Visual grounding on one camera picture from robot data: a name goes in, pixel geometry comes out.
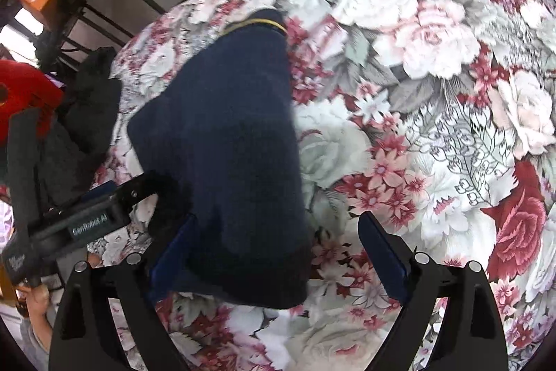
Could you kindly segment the person's left hand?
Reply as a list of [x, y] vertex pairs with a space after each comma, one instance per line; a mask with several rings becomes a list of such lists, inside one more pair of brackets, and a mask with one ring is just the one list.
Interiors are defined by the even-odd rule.
[[[57, 263], [62, 282], [68, 282], [74, 265], [82, 259], [88, 262], [90, 267], [102, 263], [99, 255], [85, 249], [72, 252]], [[37, 370], [47, 370], [58, 301], [51, 301], [50, 287], [42, 283], [26, 292], [25, 304], [28, 318], [25, 318], [20, 326], [23, 350]]]

